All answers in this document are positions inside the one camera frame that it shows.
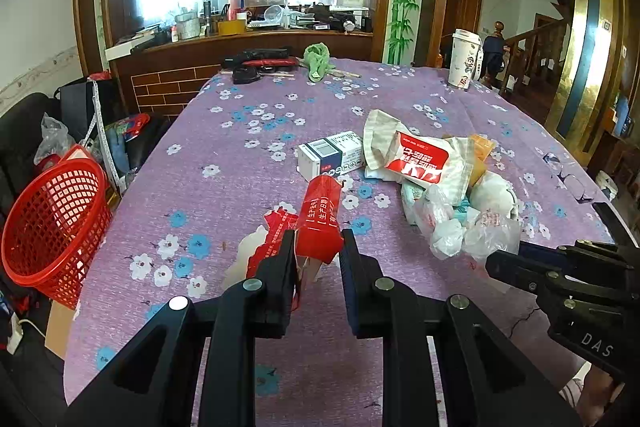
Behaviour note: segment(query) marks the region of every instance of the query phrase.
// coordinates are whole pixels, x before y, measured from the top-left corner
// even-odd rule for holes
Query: wooden counter
[[[110,62],[129,113],[160,112],[172,118],[220,70],[220,64],[249,48],[290,46],[296,57],[324,42],[332,57],[369,60],[373,34],[315,30],[261,30],[239,35],[169,42]]]

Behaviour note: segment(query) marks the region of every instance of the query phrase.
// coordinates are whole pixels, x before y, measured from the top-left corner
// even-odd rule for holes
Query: metal screw
[[[376,279],[374,284],[376,285],[376,288],[384,291],[389,291],[395,286],[393,279],[389,279],[389,277],[380,277],[379,279]]]
[[[469,299],[464,295],[460,295],[459,293],[452,295],[449,300],[451,302],[451,305],[454,308],[458,308],[459,310],[463,310],[467,306],[469,306]]]
[[[178,295],[176,297],[173,297],[169,301],[169,308],[175,311],[183,310],[187,307],[188,304],[189,304],[189,300],[187,299],[187,297],[183,295]]]
[[[247,279],[242,283],[242,288],[248,292],[255,292],[262,288],[262,281],[260,279]]]

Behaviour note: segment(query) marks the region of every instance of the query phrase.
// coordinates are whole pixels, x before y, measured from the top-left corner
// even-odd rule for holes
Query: purple tablecloth
[[[423,136],[486,134],[498,142],[489,169],[509,180],[522,200],[522,238],[556,247],[575,239],[610,241],[585,192],[604,201],[585,172],[545,129],[480,84],[449,89],[444,70],[392,69],[336,60],[361,74],[307,82],[265,77],[233,86],[214,77],[162,138],[113,219],[84,282],[68,343],[65,394],[71,402],[159,307],[175,295],[220,294],[240,240],[264,224],[280,202],[298,210],[306,182],[296,172],[297,144],[354,130],[380,108]],[[566,189],[543,161],[554,153],[574,186]],[[394,182],[353,180],[338,220],[357,234],[362,253],[416,293],[445,299],[463,293],[479,305],[556,385],[580,365],[546,336],[531,295],[503,294],[470,269],[468,259],[439,261],[417,227],[407,224]],[[325,266],[291,317],[281,341],[256,346],[258,425],[369,426],[382,412],[382,341],[359,341],[345,314],[340,270]]]

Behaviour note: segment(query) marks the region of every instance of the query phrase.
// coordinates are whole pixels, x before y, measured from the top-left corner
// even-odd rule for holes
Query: power strip
[[[11,315],[11,329],[12,334],[6,344],[6,350],[10,355],[14,354],[15,350],[18,349],[18,346],[20,345],[20,341],[22,340],[22,336],[24,334],[22,332],[22,326],[18,324],[18,315],[16,315],[15,313]]]

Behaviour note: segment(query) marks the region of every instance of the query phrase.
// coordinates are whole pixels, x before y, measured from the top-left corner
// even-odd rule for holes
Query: laundry basket
[[[21,286],[32,286],[74,309],[95,251],[111,221],[100,166],[66,160],[25,188],[2,232],[2,264]]]

